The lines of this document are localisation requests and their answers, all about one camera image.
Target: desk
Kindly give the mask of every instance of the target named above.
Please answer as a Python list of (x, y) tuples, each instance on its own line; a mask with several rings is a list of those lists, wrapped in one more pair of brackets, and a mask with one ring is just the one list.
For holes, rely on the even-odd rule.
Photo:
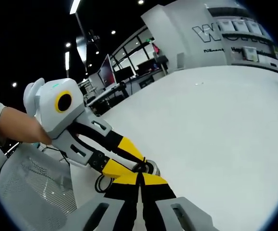
[(121, 91), (124, 95), (125, 98), (129, 97), (128, 92), (126, 91), (126, 84), (131, 84), (132, 82), (138, 81), (144, 77), (151, 77), (153, 75), (156, 75), (158, 73), (162, 72), (162, 69), (158, 69), (156, 71), (152, 71), (149, 73), (146, 73), (142, 76), (136, 77), (136, 78), (131, 78), (124, 80), (122, 83), (118, 83), (115, 85), (112, 89), (106, 90), (103, 93), (101, 93), (99, 96), (97, 96), (93, 101), (88, 103), (88, 106), (92, 106), (95, 102), (104, 100), (105, 98), (109, 97), (110, 95), (116, 93), (117, 91)]
[[(176, 196), (211, 215), (220, 231), (260, 230), (275, 212), (278, 73), (245, 66), (174, 72), (102, 118), (154, 160)], [(81, 206), (96, 194), (96, 176), (76, 167), (71, 173)]]

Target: robot camera eye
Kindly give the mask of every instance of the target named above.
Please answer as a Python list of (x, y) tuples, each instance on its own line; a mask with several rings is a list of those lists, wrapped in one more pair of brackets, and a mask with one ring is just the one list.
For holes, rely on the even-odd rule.
[(56, 110), (59, 113), (63, 113), (65, 112), (72, 103), (72, 96), (71, 93), (69, 91), (63, 91), (61, 92), (57, 98), (56, 98)]

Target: black ceiling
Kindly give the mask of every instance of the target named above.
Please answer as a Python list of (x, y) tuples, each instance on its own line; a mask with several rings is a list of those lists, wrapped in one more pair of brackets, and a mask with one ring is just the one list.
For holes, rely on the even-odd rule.
[[(141, 15), (156, 4), (173, 0), (81, 0), (78, 17), (85, 31), (93, 30), (100, 41), (88, 46), (88, 68), (96, 72), (106, 54), (144, 26)], [(65, 78), (65, 43), (80, 35), (72, 0), (0, 1), (0, 101), (20, 110), (26, 85), (40, 77)], [(80, 82), (83, 73), (74, 77)], [(12, 82), (18, 87), (12, 88)]]

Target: human arm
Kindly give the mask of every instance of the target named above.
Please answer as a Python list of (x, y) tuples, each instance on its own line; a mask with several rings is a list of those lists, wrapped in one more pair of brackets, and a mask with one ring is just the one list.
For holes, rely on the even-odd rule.
[(51, 139), (34, 117), (0, 103), (0, 137), (22, 142), (51, 144)]
[(1, 112), (0, 135), (21, 142), (51, 144), (50, 137), (35, 117), (11, 107), (5, 107)]

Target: window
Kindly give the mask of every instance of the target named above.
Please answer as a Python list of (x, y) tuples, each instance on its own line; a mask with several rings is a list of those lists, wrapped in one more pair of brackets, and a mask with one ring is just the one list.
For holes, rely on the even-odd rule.
[(146, 29), (145, 31), (141, 32), (138, 35), (139, 39), (141, 40), (142, 43), (146, 42), (146, 40), (153, 38), (153, 35), (151, 34), (151, 32)]
[(138, 46), (140, 46), (139, 40), (137, 38), (134, 38), (133, 40), (129, 41), (124, 48), (127, 53), (131, 53)]
[(148, 58), (147, 58), (146, 54), (144, 53), (143, 49), (133, 53), (129, 58), (130, 58), (130, 60), (131, 60), (131, 62), (134, 65), (136, 70), (138, 70), (137, 65), (139, 65), (139, 64), (148, 60)]
[(153, 52), (154, 52), (154, 48), (153, 45), (150, 43), (148, 46), (144, 47), (145, 51), (148, 53), (149, 59), (153, 59)]
[(115, 71), (120, 70), (120, 68), (118, 67), (118, 64), (116, 63), (116, 61), (114, 60), (114, 58), (111, 58), (111, 59), (110, 59), (110, 63), (111, 63), (111, 66), (113, 67), (113, 69), (114, 69)]
[(128, 58), (124, 59), (123, 61), (120, 62), (120, 66), (123, 68), (130, 66), (131, 69), (133, 70), (134, 74), (135, 74), (135, 70), (133, 69), (133, 67), (130, 64), (130, 61)]
[(116, 55), (114, 56), (115, 59), (119, 62), (121, 59), (123, 59), (126, 56), (125, 51), (123, 49), (120, 49)]

